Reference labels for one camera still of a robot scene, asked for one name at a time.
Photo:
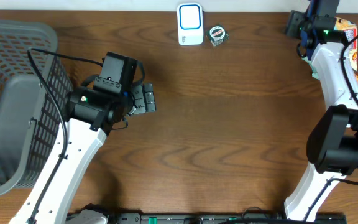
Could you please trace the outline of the yellow snack bag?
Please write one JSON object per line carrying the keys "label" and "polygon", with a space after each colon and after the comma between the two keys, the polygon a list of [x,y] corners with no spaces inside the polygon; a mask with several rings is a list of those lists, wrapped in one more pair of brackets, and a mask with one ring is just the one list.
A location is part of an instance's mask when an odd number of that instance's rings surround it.
{"label": "yellow snack bag", "polygon": [[[340,17],[337,17],[336,19],[337,21],[335,24],[335,29],[344,31],[348,41],[351,41],[353,38],[357,36],[358,31],[355,23],[348,21],[346,19],[342,19]],[[351,67],[355,72],[357,71],[357,50],[358,50],[358,42],[357,40],[355,40],[349,46],[349,58],[351,61]]]}

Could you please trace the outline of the dark green round-label packet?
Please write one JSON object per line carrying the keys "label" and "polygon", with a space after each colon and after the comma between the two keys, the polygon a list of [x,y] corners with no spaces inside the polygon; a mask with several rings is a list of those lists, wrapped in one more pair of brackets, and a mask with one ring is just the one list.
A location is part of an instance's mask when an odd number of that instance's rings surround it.
{"label": "dark green round-label packet", "polygon": [[227,41],[227,39],[229,38],[229,34],[222,24],[217,24],[215,26],[210,27],[206,31],[206,36],[213,47],[217,47],[218,45]]}

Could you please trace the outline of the teal snack packet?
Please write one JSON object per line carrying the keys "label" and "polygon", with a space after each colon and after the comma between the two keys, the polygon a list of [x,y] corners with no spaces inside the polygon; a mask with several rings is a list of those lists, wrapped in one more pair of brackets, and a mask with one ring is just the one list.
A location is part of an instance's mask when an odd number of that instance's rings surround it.
{"label": "teal snack packet", "polygon": [[314,67],[313,64],[311,63],[311,61],[308,60],[308,57],[305,56],[305,57],[302,57],[301,59],[302,59],[303,61],[305,61],[305,62],[310,66],[311,71],[312,71],[312,72],[311,72],[311,76],[312,76],[314,79],[319,80],[319,75],[318,75],[318,73],[317,73],[315,67]]}

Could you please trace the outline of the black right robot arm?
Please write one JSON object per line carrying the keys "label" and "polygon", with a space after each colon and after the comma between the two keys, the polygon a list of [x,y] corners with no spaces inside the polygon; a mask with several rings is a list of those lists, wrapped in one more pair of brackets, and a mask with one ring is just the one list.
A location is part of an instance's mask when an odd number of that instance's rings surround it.
{"label": "black right robot arm", "polygon": [[313,222],[335,186],[353,184],[347,176],[358,169],[358,83],[351,66],[345,31],[335,27],[336,5],[311,1],[306,12],[292,10],[285,34],[300,40],[318,75],[325,114],[310,133],[308,166],[294,192],[284,202],[287,219]]}

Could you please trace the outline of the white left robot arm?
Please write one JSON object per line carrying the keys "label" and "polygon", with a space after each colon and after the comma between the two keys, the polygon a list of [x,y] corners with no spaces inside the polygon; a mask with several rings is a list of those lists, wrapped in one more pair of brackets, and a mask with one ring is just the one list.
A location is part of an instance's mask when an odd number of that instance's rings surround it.
{"label": "white left robot arm", "polygon": [[99,212],[70,217],[68,210],[113,125],[126,116],[155,111],[154,87],[146,83],[122,93],[106,93],[79,86],[68,95],[67,110],[35,186],[11,223],[107,223]]}

